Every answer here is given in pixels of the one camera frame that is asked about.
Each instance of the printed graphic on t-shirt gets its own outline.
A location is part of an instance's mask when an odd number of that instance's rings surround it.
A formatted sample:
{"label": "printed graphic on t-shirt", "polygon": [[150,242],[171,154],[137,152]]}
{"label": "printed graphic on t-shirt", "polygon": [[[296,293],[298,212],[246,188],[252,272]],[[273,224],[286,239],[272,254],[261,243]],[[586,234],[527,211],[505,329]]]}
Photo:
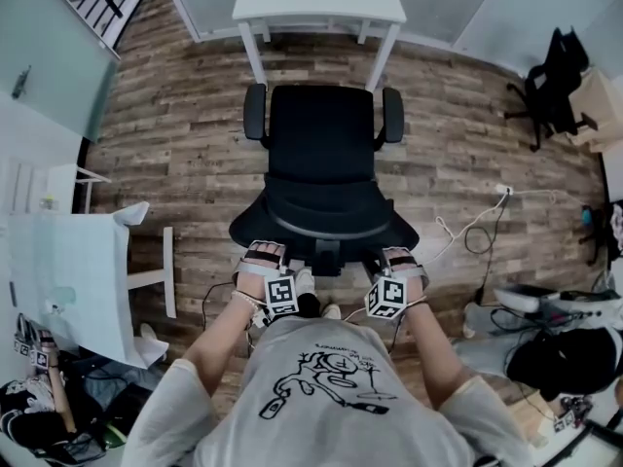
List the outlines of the printed graphic on t-shirt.
{"label": "printed graphic on t-shirt", "polygon": [[[379,369],[372,358],[361,356],[357,351],[345,347],[324,344],[316,344],[316,347],[330,351],[301,353],[297,362],[298,371],[276,381],[273,386],[276,397],[260,411],[259,415],[262,418],[266,420],[275,418],[292,393],[298,390],[305,396],[311,396],[318,390],[343,408],[377,415],[389,411],[388,407],[374,403],[395,400],[396,396],[376,388],[374,374],[379,372]],[[347,389],[357,389],[360,392],[357,394],[345,392]]]}

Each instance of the sleeve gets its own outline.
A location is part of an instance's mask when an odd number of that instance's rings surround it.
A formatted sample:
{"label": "sleeve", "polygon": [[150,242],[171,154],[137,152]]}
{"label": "sleeve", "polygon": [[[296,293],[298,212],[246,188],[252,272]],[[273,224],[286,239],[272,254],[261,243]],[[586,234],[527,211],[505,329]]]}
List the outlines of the sleeve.
{"label": "sleeve", "polygon": [[169,467],[192,451],[216,422],[195,365],[175,360],[134,423],[121,467]]}
{"label": "sleeve", "polygon": [[513,416],[480,376],[461,386],[439,409],[479,455],[503,467],[532,466],[531,452]]}

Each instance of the hand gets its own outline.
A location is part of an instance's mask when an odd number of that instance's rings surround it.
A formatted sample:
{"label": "hand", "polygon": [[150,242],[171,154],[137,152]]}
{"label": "hand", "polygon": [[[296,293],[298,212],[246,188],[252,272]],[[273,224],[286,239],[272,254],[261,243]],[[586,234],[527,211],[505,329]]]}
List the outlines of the hand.
{"label": "hand", "polygon": [[[256,249],[258,251],[277,254],[277,256],[282,256],[284,253],[283,246],[277,246],[275,244],[251,244],[251,247],[249,247],[249,250]],[[262,267],[275,269],[277,268],[277,264],[271,261],[255,259],[246,259],[244,261],[246,263],[253,263]],[[236,288],[244,294],[255,298],[256,300],[264,301],[264,298],[266,298],[266,292],[264,290],[264,277],[262,275],[256,275],[255,273],[247,273],[246,271],[241,271],[238,274]]]}
{"label": "hand", "polygon": [[52,333],[46,330],[39,331],[39,341],[41,341],[41,350],[48,354],[48,365],[56,367],[58,365],[58,348]]}
{"label": "hand", "polygon": [[[408,253],[404,249],[389,249],[388,251],[384,251],[385,257],[390,260],[391,258],[402,258],[403,256],[411,256],[411,253]],[[404,265],[396,265],[391,269],[393,271],[401,271],[402,269],[411,269],[413,265],[409,265],[405,263]],[[421,284],[421,277],[412,276],[407,279],[407,303],[412,303],[413,301],[417,301],[423,296],[423,286]]]}

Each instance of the person's right hand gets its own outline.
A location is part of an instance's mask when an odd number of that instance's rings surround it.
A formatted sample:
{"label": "person's right hand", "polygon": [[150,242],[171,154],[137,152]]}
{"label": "person's right hand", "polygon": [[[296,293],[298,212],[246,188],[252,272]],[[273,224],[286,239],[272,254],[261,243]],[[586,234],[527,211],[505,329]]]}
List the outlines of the person's right hand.
{"label": "person's right hand", "polygon": [[[391,258],[402,258],[403,256],[411,256],[411,253],[408,253],[404,249],[389,249],[384,251],[385,257],[389,260]],[[409,265],[405,263],[404,265],[396,265],[395,267],[391,267],[393,271],[401,271],[402,269],[411,269],[413,265]],[[407,279],[407,303],[412,303],[413,301],[417,301],[423,296],[423,285],[421,283],[421,277],[412,276]]]}

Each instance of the black office chair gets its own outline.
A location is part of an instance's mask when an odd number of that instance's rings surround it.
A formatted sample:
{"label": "black office chair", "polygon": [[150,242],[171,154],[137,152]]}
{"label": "black office chair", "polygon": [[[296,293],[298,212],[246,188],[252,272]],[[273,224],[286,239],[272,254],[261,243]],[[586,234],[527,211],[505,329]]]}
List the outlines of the black office chair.
{"label": "black office chair", "polygon": [[244,247],[253,240],[286,244],[314,275],[337,276],[381,248],[413,249],[420,238],[385,199],[374,153],[402,139],[400,93],[384,89],[385,126],[375,138],[372,93],[344,87],[275,87],[264,131],[266,87],[249,87],[244,133],[269,150],[266,187],[230,226]]}
{"label": "black office chair", "polygon": [[568,132],[577,135],[581,126],[598,129],[597,124],[586,113],[581,113],[582,121],[577,123],[569,102],[569,95],[582,83],[581,72],[589,65],[577,35],[572,30],[564,35],[556,28],[549,45],[547,58],[541,65],[530,70],[525,81],[524,94],[515,85],[506,87],[516,91],[524,101],[527,110],[519,113],[504,113],[505,119],[531,118],[536,143],[530,148],[536,152],[541,147],[541,127],[545,128],[547,138],[557,133]]}

